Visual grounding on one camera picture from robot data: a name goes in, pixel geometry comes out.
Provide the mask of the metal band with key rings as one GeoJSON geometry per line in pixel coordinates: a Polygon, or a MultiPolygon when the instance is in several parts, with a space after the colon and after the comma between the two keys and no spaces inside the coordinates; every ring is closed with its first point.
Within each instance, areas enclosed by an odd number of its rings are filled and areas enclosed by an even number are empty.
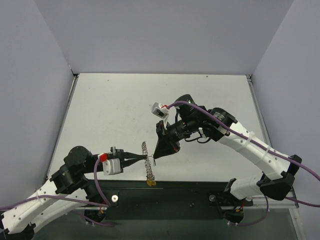
{"type": "Polygon", "coordinates": [[[143,155],[147,155],[147,158],[144,161],[144,166],[145,166],[145,170],[146,170],[146,180],[155,181],[155,176],[152,171],[151,161],[150,161],[149,155],[148,155],[147,144],[145,141],[143,141],[141,144],[141,151],[142,151],[143,155]]]}

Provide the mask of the yellow key tag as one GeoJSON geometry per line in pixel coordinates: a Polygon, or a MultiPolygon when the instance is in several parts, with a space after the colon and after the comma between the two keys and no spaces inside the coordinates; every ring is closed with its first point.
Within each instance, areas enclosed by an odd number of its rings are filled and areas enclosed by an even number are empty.
{"type": "Polygon", "coordinates": [[[149,187],[153,187],[153,186],[156,186],[156,181],[154,181],[154,180],[151,180],[151,179],[148,179],[147,181],[146,181],[146,183],[147,183],[147,185],[149,186],[149,187]]]}

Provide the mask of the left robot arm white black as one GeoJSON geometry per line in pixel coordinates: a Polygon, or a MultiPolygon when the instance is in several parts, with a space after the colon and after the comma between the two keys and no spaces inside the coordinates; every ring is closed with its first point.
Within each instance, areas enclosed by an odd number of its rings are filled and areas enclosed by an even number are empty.
{"type": "Polygon", "coordinates": [[[31,240],[46,224],[86,205],[106,210],[112,204],[97,173],[121,174],[124,168],[147,159],[146,151],[135,154],[112,147],[109,153],[92,154],[83,146],[73,147],[64,164],[34,194],[1,208],[0,238],[31,240]]]}

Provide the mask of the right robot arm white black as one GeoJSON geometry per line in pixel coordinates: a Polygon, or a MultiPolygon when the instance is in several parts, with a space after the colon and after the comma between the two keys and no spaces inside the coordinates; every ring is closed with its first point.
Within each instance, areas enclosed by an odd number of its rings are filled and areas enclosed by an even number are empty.
{"type": "Polygon", "coordinates": [[[175,101],[174,124],[168,123],[169,106],[154,103],[151,112],[161,120],[156,124],[157,144],[153,153],[155,159],[178,153],[180,141],[190,141],[198,133],[205,142],[214,141],[225,145],[261,170],[261,174],[229,181],[225,191],[238,200],[265,195],[282,201],[293,187],[295,175],[302,159],[297,155],[277,153],[269,145],[248,131],[233,115],[222,108],[206,109],[198,106],[189,94],[175,101]]]}

